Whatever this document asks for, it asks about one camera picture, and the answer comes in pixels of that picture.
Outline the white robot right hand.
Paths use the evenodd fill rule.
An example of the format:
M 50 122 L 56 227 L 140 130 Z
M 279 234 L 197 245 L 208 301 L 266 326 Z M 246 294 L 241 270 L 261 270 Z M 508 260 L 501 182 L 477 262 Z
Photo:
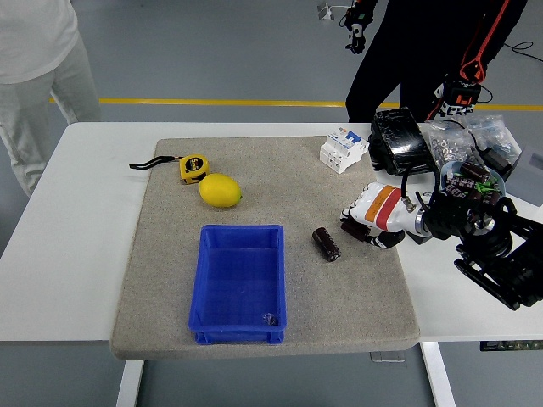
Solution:
M 406 236 L 424 237 L 423 208 L 398 187 L 369 183 L 340 215 L 341 228 L 357 240 L 392 248 Z

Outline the person's gloved right hand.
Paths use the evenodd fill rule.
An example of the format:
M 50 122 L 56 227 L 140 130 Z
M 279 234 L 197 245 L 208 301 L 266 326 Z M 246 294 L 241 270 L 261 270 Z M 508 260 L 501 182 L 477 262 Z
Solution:
M 366 24 L 364 19 L 345 19 L 344 26 L 349 32 L 350 43 L 345 46 L 353 54 L 361 54 L 366 46 L 366 38 L 364 37 L 364 30 Z

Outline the person's gloved left hand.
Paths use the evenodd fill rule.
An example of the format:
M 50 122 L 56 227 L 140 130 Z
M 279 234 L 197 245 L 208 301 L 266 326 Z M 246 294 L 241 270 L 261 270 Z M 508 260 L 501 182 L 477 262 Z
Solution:
M 438 99 L 437 115 L 440 117 L 472 113 L 479 100 L 482 86 L 460 80 L 445 80 L 434 91 Z

